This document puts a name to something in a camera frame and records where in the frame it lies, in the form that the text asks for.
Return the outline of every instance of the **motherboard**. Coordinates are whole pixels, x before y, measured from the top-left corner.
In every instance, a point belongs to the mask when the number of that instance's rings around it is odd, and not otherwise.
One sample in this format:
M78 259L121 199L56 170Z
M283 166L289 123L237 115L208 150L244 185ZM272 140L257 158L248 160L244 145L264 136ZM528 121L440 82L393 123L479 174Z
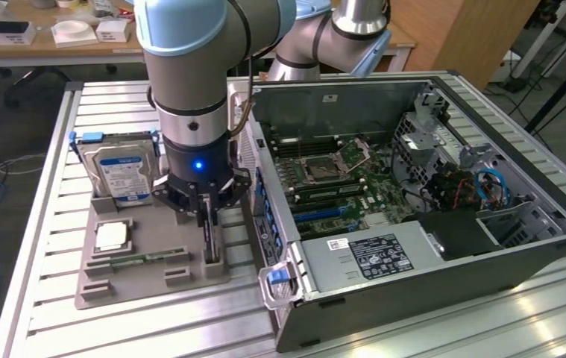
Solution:
M301 239L396 224L413 213L389 154L377 148L364 137L276 144L275 167Z

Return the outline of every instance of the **white box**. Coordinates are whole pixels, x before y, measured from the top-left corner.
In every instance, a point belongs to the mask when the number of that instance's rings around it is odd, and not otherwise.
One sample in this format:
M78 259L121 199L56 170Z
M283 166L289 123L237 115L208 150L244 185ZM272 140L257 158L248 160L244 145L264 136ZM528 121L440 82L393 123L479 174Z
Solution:
M74 23L80 23L81 25L84 25L84 27L80 29L80 32L76 33L68 33L65 34L64 32L58 31L56 29L56 26L68 22L74 22ZM65 22L58 22L51 28L51 38L54 39L54 46L57 48L64 48L64 47L72 47L72 46L82 46L82 45L90 45L93 43L98 43L97 39L96 39L96 35L94 35L94 31L92 30L92 28L89 27L88 24L77 22L77 21L65 21Z
M21 33L0 33L0 45L30 45L34 40L34 25L31 22Z
M510 70L514 69L516 64L519 63L520 57L511 51L506 52L506 56L503 57L502 62L499 63L499 68L492 74L492 78L489 82L503 82L510 76Z
M101 21L96 27L96 38L102 43L125 43L129 37L126 21Z

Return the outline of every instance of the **aluminum table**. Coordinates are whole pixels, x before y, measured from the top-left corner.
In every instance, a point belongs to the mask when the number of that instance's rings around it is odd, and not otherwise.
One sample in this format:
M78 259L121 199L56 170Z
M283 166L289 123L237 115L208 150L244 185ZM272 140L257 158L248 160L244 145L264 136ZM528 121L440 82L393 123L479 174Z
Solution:
M566 193L563 163L463 78L444 74L443 80ZM228 283L76 310L72 296L92 186L68 151L68 133L81 136L157 128L145 91L146 82L68 85L1 312L0 357L566 355L566 259L510 291L277 354L237 209L220 214L232 274ZM448 113L449 125L469 144L479 144L483 137L463 114L452 107Z

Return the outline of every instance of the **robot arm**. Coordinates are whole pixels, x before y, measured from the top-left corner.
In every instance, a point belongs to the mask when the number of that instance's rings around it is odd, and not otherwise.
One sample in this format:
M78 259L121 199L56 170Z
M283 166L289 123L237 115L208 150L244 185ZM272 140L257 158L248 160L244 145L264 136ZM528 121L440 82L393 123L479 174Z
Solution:
M250 184L229 163L225 72L289 31L295 1L134 0L134 16L169 166L153 194L210 232Z
M391 34L388 0L341 0L329 11L329 0L297 0L289 34L276 47L268 81L319 79L319 63L365 77L375 69Z

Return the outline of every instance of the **green circuit board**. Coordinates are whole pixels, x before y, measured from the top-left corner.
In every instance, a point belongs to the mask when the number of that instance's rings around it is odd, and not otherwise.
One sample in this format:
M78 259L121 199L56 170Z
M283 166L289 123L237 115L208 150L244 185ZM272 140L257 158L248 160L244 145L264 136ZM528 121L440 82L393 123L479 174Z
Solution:
M276 158L275 166L300 237L315 239L401 222L415 211L381 157L359 139L336 153Z

